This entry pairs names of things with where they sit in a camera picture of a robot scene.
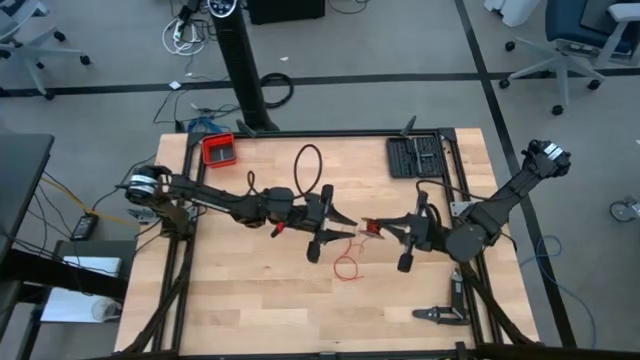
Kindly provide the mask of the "black wire spool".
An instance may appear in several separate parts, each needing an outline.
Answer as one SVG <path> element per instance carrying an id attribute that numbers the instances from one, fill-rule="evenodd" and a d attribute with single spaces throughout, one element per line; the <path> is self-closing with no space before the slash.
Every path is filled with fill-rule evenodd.
<path id="1" fill-rule="evenodd" d="M 363 218 L 362 221 L 364 222 L 364 227 L 360 230 L 362 234 L 376 239 L 384 238 L 381 234 L 382 227 L 376 219 Z"/>

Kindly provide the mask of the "black side table frame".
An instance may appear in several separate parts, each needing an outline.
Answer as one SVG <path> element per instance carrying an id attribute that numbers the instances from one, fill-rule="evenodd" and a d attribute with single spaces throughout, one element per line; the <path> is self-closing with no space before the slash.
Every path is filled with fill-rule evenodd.
<path id="1" fill-rule="evenodd" d="M 84 291 L 117 300 L 125 298 L 136 243 L 80 241 L 57 243 L 52 253 L 28 242 L 0 241 L 0 340 L 15 306 L 44 299 L 52 287 Z M 65 256 L 115 257 L 122 261 L 118 275 L 109 276 L 63 261 Z"/>

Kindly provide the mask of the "clear plastic cup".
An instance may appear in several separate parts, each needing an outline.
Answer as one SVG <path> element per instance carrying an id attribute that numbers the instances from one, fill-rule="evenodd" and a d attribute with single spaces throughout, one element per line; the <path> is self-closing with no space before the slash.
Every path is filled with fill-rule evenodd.
<path id="1" fill-rule="evenodd" d="M 100 299 L 91 308 L 91 315 L 97 322 L 115 320 L 121 316 L 121 312 L 122 304 L 111 298 Z"/>

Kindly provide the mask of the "black power adapter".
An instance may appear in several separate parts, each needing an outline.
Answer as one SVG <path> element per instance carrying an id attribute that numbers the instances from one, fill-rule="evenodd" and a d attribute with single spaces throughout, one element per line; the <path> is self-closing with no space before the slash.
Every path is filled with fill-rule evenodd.
<path id="1" fill-rule="evenodd" d="M 98 222 L 99 222 L 99 217 L 97 215 L 91 214 L 91 213 L 85 213 L 79 218 L 76 226 L 74 227 L 71 233 L 70 239 L 72 241 L 89 240 Z"/>

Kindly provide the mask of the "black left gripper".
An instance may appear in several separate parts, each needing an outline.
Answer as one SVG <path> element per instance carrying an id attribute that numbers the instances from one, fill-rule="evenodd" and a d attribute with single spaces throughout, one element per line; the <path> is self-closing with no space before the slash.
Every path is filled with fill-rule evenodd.
<path id="1" fill-rule="evenodd" d="M 324 204 L 325 204 L 325 215 L 324 221 L 320 228 L 311 229 L 308 227 L 304 227 L 304 229 L 310 232 L 313 237 L 309 242 L 306 252 L 306 258 L 310 263 L 317 263 L 319 261 L 321 255 L 321 248 L 323 245 L 326 245 L 329 242 L 335 240 L 342 239 L 350 239 L 356 236 L 353 232 L 346 232 L 342 230 L 333 230 L 326 229 L 326 222 L 329 219 L 331 222 L 347 225 L 347 226 L 357 226 L 358 223 L 335 209 L 332 204 L 334 194 L 334 186 L 333 185 L 324 185 L 321 189 L 321 192 L 317 195 L 320 195 Z"/>

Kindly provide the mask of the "red plastic bin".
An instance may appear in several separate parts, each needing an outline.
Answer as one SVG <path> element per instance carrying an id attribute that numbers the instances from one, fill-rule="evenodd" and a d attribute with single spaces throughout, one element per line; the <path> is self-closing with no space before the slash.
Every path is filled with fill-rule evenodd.
<path id="1" fill-rule="evenodd" d="M 210 168 L 234 165 L 237 161 L 235 137 L 225 132 L 206 136 L 202 139 L 202 161 Z"/>

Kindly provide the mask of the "black cabinet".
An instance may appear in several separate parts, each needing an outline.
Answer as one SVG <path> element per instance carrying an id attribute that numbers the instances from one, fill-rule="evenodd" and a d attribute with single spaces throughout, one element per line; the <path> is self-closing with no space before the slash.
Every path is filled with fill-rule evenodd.
<path id="1" fill-rule="evenodd" d="M 325 16 L 326 0 L 246 0 L 251 23 L 318 19 Z"/>

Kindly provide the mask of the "black screwdriver bit case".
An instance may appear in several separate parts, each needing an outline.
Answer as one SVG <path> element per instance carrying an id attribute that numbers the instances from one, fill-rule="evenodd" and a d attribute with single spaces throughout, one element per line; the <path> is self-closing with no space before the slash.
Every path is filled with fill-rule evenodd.
<path id="1" fill-rule="evenodd" d="M 389 173 L 392 178 L 438 178 L 444 173 L 442 149 L 433 136 L 386 139 Z"/>

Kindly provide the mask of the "white plastic object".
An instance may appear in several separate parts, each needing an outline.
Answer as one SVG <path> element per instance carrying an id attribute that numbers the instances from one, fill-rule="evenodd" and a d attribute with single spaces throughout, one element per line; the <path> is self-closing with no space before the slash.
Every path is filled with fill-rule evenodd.
<path id="1" fill-rule="evenodd" d="M 501 16 L 501 21 L 507 27 L 523 25 L 541 0 L 484 0 L 484 8 Z"/>

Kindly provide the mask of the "blue and white office chair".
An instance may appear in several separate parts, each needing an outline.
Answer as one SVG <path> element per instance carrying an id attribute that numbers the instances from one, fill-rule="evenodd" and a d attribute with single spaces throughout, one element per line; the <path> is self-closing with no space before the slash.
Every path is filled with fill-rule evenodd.
<path id="1" fill-rule="evenodd" d="M 606 80 L 600 68 L 610 63 L 640 65 L 640 0 L 547 0 L 545 36 L 553 48 L 520 37 L 504 45 L 508 52 L 524 45 L 543 60 L 509 74 L 499 87 L 506 89 L 534 74 L 554 75 L 559 102 L 551 114 L 559 116 L 569 106 L 571 72 L 588 78 L 587 88 L 595 91 Z"/>

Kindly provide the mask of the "grey office chair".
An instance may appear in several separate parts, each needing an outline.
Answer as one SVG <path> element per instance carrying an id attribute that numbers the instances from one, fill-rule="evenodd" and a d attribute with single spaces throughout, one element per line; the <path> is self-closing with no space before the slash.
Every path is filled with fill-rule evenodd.
<path id="1" fill-rule="evenodd" d="M 38 72 L 45 68 L 41 58 L 53 55 L 77 57 L 84 66 L 90 65 L 92 61 L 79 49 L 46 47 L 45 43 L 51 38 L 62 43 L 67 40 L 66 35 L 57 26 L 25 42 L 17 39 L 18 32 L 29 20 L 49 14 L 50 9 L 42 0 L 0 0 L 0 59 L 13 59 L 20 63 L 29 73 L 37 91 L 45 99 L 53 100 L 55 95 L 45 88 Z"/>

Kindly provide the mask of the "black aluminium table frame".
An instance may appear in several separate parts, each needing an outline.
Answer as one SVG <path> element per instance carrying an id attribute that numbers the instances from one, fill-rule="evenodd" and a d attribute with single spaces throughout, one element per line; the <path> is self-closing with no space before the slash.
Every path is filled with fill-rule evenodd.
<path id="1" fill-rule="evenodd" d="M 346 216 L 398 217 L 416 200 L 416 184 L 390 177 L 387 136 L 378 131 L 277 132 L 236 143 L 232 166 L 198 166 L 200 150 L 183 134 L 160 138 L 155 161 L 174 172 L 189 168 L 210 186 L 246 190 L 330 183 Z M 401 246 L 391 236 L 357 236 L 326 245 L 306 259 L 309 236 L 287 230 L 272 238 L 208 210 L 199 218 L 184 307 L 165 321 L 162 346 L 183 356 L 443 350 L 474 343 L 472 326 L 438 325 L 412 316 L 446 304 L 453 261 L 416 254 L 410 272 L 397 269 Z"/>

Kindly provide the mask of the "black clamp tool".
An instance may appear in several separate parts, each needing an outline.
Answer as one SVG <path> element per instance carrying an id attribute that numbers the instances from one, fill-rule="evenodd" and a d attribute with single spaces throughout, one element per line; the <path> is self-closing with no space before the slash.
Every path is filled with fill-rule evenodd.
<path id="1" fill-rule="evenodd" d="M 426 309 L 415 309 L 412 316 L 417 319 L 428 320 L 438 325 L 467 326 L 471 324 L 468 311 L 465 308 L 463 277 L 458 268 L 452 272 L 449 306 L 433 306 Z"/>

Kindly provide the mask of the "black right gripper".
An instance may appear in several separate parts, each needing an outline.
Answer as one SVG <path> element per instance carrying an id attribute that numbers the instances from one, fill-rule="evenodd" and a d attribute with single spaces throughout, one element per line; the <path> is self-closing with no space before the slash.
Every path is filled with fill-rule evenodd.
<path id="1" fill-rule="evenodd" d="M 411 270 L 414 256 L 413 251 L 418 250 L 415 243 L 422 236 L 426 235 L 430 223 L 442 225 L 439 210 L 428 201 L 429 195 L 424 191 L 419 191 L 416 207 L 413 212 L 397 218 L 377 218 L 376 223 L 391 235 L 396 237 L 404 246 L 397 269 L 400 272 L 408 273 Z"/>

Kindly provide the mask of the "white box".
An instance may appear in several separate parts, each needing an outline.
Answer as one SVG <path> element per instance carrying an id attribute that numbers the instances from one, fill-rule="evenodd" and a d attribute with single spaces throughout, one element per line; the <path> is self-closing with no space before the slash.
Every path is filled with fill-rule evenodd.
<path id="1" fill-rule="evenodd" d="M 115 257 L 75 257 L 65 256 L 64 260 L 72 266 L 88 268 L 90 271 L 117 277 L 122 260 Z M 91 315 L 92 305 L 107 297 L 85 295 L 63 288 L 51 290 L 40 320 L 53 323 L 105 323 L 97 322 Z"/>

